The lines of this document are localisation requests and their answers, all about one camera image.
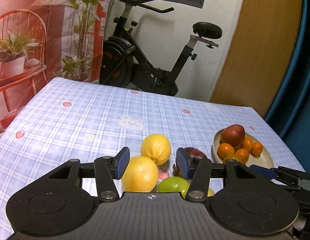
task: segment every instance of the tablecloth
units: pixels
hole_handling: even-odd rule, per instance
[[[19,113],[0,138],[0,240],[13,233],[5,214],[12,194],[72,158],[82,163],[116,153],[124,146],[140,155],[142,140],[167,136],[172,174],[178,147],[195,147],[212,159],[215,133],[244,126],[270,152],[275,166],[302,170],[292,152],[250,107],[183,98],[54,78]],[[121,194],[120,181],[116,186]],[[222,188],[212,179],[210,188]],[[93,179],[83,189],[97,195]]]

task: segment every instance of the white pot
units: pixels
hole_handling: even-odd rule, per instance
[[[2,73],[5,77],[12,77],[23,73],[26,57],[19,57],[17,59],[2,63]]]

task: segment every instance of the green fruit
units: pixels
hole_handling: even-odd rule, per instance
[[[188,188],[189,183],[184,178],[169,177],[159,183],[158,192],[181,192],[183,198],[185,198]]]

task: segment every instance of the stationary bike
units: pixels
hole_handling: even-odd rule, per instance
[[[171,71],[154,68],[148,61],[131,32],[137,22],[132,21],[131,27],[125,27],[127,18],[133,6],[140,6],[158,13],[168,13],[174,10],[170,7],[160,10],[144,3],[154,0],[119,0],[125,3],[125,10],[121,17],[114,18],[116,28],[112,36],[103,43],[103,58],[101,63],[99,83],[104,85],[126,87],[130,82],[142,91],[162,95],[174,96],[178,92],[176,78],[181,72],[187,59],[196,59],[192,53],[197,41],[204,42],[208,48],[218,47],[213,41],[204,39],[219,39],[222,29],[212,23],[197,22],[193,25],[193,32],[189,42],[183,48]]]

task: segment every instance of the black saddle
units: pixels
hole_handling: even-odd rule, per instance
[[[223,35],[223,30],[219,26],[207,22],[195,23],[193,32],[208,39],[219,39]]]

